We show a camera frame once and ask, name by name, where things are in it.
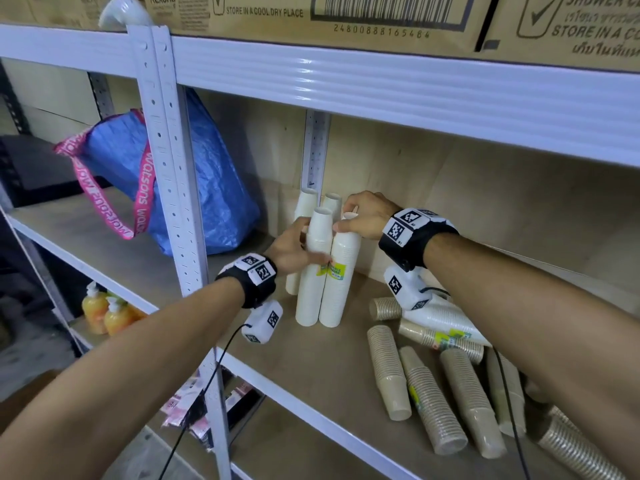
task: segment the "person's left hand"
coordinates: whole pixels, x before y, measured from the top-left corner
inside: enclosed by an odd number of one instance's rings
[[[309,225],[309,221],[309,217],[297,218],[264,253],[278,267],[279,275],[297,273],[309,264],[323,265],[331,261],[328,254],[304,250],[305,234],[302,229]]]

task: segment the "white sensor device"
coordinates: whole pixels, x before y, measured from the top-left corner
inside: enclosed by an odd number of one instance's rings
[[[425,290],[427,285],[422,281],[418,269],[407,272],[397,264],[392,264],[385,270],[385,283],[404,310],[418,310],[433,296],[431,290]]]
[[[254,308],[242,327],[244,338],[254,344],[266,344],[282,318],[282,306],[274,299]]]

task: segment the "white metal shelf beam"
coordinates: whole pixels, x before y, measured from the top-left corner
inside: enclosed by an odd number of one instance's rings
[[[173,37],[178,83],[640,166],[640,75]]]
[[[0,57],[135,77],[127,34],[0,23]]]

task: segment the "barcode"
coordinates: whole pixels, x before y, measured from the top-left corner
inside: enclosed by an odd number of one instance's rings
[[[474,0],[312,0],[311,19],[464,31]]]

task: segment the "person's right hand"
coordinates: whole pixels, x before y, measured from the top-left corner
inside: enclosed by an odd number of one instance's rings
[[[358,217],[336,222],[333,230],[336,232],[357,232],[366,239],[379,240],[382,237],[382,229],[388,220],[398,210],[402,210],[398,204],[391,202],[380,192],[372,193],[368,190],[349,195],[344,203],[343,212],[353,212],[358,208]]]

